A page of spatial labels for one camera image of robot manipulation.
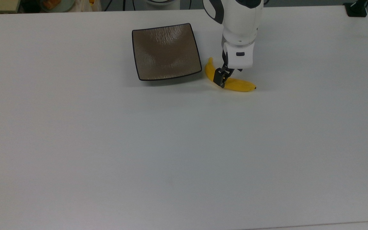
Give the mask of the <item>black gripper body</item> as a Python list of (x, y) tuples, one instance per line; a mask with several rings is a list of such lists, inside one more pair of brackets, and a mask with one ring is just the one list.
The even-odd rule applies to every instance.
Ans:
[(234, 72), (235, 69), (229, 68), (228, 67), (228, 57), (227, 57), (227, 53), (225, 51), (222, 51), (222, 59), (224, 61), (223, 66), (221, 67), (222, 71), (226, 71), (226, 72)]

